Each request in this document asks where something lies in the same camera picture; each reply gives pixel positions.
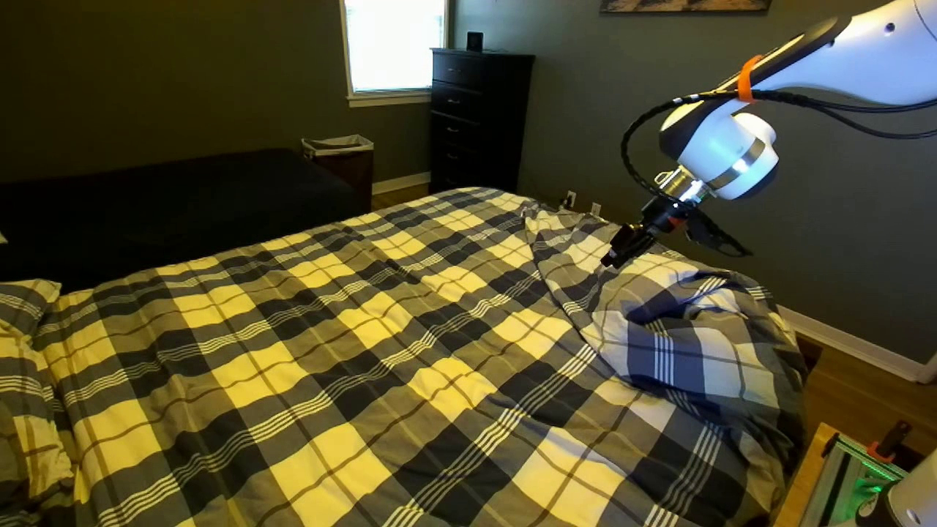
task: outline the dark couch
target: dark couch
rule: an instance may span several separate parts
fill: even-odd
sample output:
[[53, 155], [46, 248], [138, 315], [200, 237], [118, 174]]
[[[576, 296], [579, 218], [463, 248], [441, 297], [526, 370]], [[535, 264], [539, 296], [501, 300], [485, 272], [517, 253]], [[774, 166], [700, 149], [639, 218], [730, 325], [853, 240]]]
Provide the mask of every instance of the dark couch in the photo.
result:
[[0, 281], [75, 290], [350, 214], [350, 187], [292, 149], [0, 185]]

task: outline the wooden floor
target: wooden floor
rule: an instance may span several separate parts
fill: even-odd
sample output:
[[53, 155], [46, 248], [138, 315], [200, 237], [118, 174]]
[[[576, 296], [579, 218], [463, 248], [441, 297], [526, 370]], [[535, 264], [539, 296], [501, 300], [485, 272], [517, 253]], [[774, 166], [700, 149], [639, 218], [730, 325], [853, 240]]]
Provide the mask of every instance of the wooden floor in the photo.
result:
[[801, 344], [818, 365], [804, 387], [804, 426], [828, 422], [859, 442], [882, 438], [900, 417], [911, 422], [904, 444], [916, 452], [937, 448], [937, 387], [908, 384], [834, 347]]

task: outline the gray wall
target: gray wall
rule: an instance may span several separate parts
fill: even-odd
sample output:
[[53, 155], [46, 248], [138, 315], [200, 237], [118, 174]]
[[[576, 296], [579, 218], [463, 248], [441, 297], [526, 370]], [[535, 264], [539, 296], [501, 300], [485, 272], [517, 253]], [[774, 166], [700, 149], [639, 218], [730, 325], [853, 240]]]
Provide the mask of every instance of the gray wall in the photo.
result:
[[[768, 15], [599, 15], [599, 0], [459, 0], [453, 40], [535, 51], [522, 189], [566, 187], [633, 218], [648, 198], [618, 161], [626, 122], [648, 106], [730, 78], [753, 51], [800, 28], [879, 6], [873, 0], [774, 0]], [[765, 108], [778, 129], [782, 171], [771, 193], [708, 204], [755, 258], [695, 258], [755, 274], [794, 309], [914, 360], [937, 351], [937, 141], [888, 142], [804, 111]], [[652, 129], [635, 142], [649, 171], [667, 166]]]
[[0, 3], [0, 182], [364, 132], [428, 168], [428, 108], [349, 108], [333, 0]]

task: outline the window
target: window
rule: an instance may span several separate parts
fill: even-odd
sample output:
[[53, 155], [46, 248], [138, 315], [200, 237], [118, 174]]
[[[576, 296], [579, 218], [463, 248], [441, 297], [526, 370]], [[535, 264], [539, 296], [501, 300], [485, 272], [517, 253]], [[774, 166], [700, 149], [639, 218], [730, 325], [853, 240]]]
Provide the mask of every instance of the window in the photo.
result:
[[343, 0], [350, 106], [425, 103], [449, 0]]

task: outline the bedsheet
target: bedsheet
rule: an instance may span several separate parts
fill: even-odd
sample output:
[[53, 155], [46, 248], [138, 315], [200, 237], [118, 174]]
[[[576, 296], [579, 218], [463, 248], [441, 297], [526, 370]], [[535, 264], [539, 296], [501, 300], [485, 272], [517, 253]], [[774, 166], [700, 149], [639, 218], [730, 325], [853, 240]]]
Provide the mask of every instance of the bedsheet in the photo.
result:
[[59, 296], [94, 523], [743, 523], [801, 360], [749, 278], [463, 187]]

